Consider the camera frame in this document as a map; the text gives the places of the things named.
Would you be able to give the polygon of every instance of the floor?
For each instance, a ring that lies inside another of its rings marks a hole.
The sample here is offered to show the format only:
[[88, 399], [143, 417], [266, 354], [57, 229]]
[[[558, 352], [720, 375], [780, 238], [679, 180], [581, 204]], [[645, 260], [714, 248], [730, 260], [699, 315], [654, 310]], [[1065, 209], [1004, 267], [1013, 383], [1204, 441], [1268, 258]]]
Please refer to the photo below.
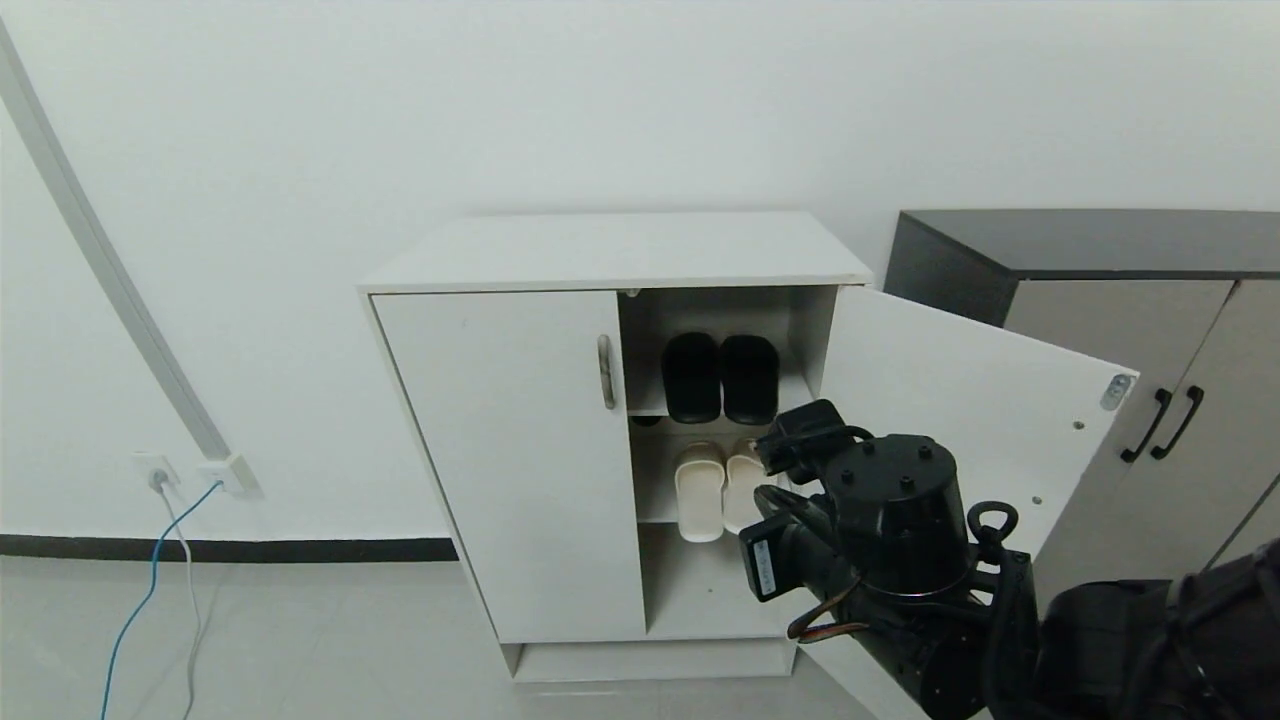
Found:
[[[97, 717], [147, 565], [0, 559], [0, 716]], [[513, 685], [457, 564], [196, 566], [210, 626], [191, 720], [870, 720], [803, 653], [791, 678]], [[120, 650], [108, 717], [177, 720], [191, 605], [179, 564]]]

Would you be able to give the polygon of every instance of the wall socket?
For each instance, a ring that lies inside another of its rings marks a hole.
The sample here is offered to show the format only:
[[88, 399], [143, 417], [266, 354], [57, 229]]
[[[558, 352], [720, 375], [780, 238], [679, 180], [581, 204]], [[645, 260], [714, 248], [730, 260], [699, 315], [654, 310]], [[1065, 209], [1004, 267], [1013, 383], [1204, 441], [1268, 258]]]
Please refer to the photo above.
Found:
[[173, 471], [173, 465], [169, 460], [159, 452], [146, 452], [136, 451], [129, 455], [133, 460], [133, 468], [138, 471], [138, 477], [142, 482], [147, 484], [148, 488], [155, 489], [151, 486], [151, 478], [155, 477], [157, 471], [164, 473], [165, 480], [169, 484], [177, 486], [180, 480], [178, 479], [178, 473]]
[[237, 452], [227, 460], [204, 462], [198, 468], [200, 477], [206, 483], [223, 483], [223, 489], [232, 495], [250, 495], [257, 489], [257, 479], [248, 469], [248, 462]]

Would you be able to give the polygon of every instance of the black baseboard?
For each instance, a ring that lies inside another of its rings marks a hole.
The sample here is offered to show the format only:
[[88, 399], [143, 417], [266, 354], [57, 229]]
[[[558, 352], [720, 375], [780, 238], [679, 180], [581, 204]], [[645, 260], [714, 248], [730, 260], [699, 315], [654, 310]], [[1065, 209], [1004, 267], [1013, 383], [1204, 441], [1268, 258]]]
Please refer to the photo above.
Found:
[[[151, 560], [156, 541], [146, 538], [61, 538], [0, 534], [0, 555], [73, 560]], [[458, 559], [449, 538], [356, 541], [189, 541], [196, 562], [449, 562]], [[160, 547], [165, 562], [184, 559], [178, 541]]]

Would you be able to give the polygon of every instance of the cabinet door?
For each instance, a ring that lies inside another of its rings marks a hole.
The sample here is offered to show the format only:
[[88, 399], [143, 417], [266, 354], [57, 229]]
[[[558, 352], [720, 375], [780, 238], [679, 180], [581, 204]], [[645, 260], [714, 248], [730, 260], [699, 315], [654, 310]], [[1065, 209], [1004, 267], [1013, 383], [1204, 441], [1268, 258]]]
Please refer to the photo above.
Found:
[[[1036, 281], [1018, 286], [1005, 329], [1135, 368], [1142, 378], [1036, 560], [1041, 606], [1100, 578], [1147, 577], [1116, 553], [1130, 528], [1111, 512], [1116, 488], [1155, 423], [1156, 393], [1172, 393], [1217, 318], [1231, 281]], [[1156, 445], [1148, 443], [1146, 450]]]
[[1248, 555], [1260, 544], [1280, 537], [1280, 492], [1276, 492], [1276, 486], [1280, 486], [1280, 475], [1271, 480], [1267, 492], [1263, 493], [1257, 509], [1240, 527], [1239, 533], [1213, 559], [1215, 565]]
[[498, 639], [644, 637], [617, 295], [383, 295], [374, 305]]
[[[842, 287], [822, 396], [846, 423], [878, 436], [931, 436], [947, 447], [965, 507], [982, 500], [1014, 505], [1020, 521], [1009, 547], [1036, 556], [1115, 420], [1102, 397], [1121, 374], [1134, 372], [882, 292]], [[813, 606], [800, 592], [782, 600], [790, 612]], [[924, 717], [855, 642], [804, 650], [873, 715]]]
[[[1170, 577], [1202, 569], [1280, 470], [1280, 282], [1244, 282], [1174, 393], [1172, 407], [1116, 492], [1121, 552]], [[1188, 423], [1190, 388], [1204, 393]]]

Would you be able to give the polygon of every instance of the silver door handle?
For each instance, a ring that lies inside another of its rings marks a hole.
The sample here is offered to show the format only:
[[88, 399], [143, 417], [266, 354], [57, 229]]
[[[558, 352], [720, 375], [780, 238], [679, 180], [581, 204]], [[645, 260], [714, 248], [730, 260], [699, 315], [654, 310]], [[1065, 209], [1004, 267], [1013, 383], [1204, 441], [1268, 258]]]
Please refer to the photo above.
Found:
[[595, 341], [595, 352], [600, 356], [600, 395], [604, 396], [604, 406], [613, 410], [618, 402], [613, 397], [613, 365], [609, 360], [609, 336], [602, 334]]

